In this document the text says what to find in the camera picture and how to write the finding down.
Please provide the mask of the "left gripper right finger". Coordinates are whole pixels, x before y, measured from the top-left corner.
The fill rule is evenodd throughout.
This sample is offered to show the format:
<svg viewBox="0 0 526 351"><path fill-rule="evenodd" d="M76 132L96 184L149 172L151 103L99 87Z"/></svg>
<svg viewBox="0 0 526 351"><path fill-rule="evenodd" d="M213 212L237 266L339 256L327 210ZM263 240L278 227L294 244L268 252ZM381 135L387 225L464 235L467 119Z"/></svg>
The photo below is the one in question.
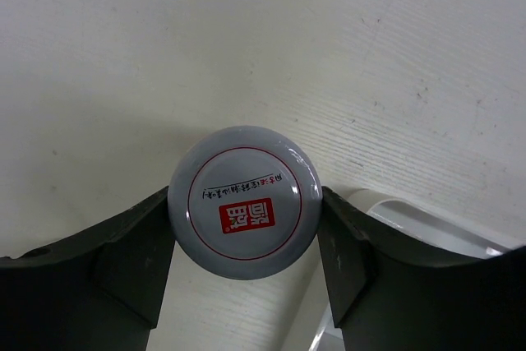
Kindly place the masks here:
<svg viewBox="0 0 526 351"><path fill-rule="evenodd" d="M318 241L346 349L524 349L523 247L485 259L434 247L329 188Z"/></svg>

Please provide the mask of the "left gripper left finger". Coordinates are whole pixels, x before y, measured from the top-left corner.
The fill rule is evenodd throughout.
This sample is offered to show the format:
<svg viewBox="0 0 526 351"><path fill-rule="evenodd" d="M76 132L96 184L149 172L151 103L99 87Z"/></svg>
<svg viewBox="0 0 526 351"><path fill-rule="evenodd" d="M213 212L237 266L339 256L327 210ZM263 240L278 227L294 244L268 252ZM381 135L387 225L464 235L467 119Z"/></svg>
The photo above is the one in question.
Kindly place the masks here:
<svg viewBox="0 0 526 351"><path fill-rule="evenodd" d="M18 258L1 259L3 350L144 350L175 237L167 188Z"/></svg>

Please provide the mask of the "grey lid brown spice jar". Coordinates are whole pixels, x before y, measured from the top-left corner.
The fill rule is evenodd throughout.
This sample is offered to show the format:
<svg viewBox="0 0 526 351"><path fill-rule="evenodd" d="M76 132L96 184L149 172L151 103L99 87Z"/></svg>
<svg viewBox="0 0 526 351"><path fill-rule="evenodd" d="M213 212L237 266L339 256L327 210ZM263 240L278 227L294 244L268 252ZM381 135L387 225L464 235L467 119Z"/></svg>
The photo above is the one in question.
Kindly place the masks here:
<svg viewBox="0 0 526 351"><path fill-rule="evenodd" d="M229 127L181 159L168 186L168 216L198 266L228 279L262 279L309 248L322 198L315 167L297 144L268 128Z"/></svg>

